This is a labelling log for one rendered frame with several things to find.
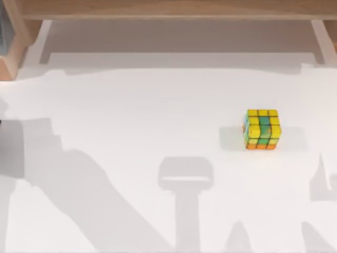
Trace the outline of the multicoloured puzzle cube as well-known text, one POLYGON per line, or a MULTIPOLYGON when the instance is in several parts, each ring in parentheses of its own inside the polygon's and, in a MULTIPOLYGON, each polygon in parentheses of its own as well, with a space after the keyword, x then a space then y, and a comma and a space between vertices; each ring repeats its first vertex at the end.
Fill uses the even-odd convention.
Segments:
POLYGON ((282 134, 277 110, 249 109, 242 125, 248 150, 274 150, 282 134))

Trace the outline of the pale wooden shelf unit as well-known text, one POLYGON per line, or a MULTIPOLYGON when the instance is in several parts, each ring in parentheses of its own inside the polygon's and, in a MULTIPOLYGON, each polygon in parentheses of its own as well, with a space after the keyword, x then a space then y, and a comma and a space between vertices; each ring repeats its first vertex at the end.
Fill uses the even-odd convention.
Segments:
POLYGON ((14 39, 0 53, 0 81, 16 78, 44 20, 321 20, 337 53, 337 0, 0 0, 0 26, 2 11, 14 39))

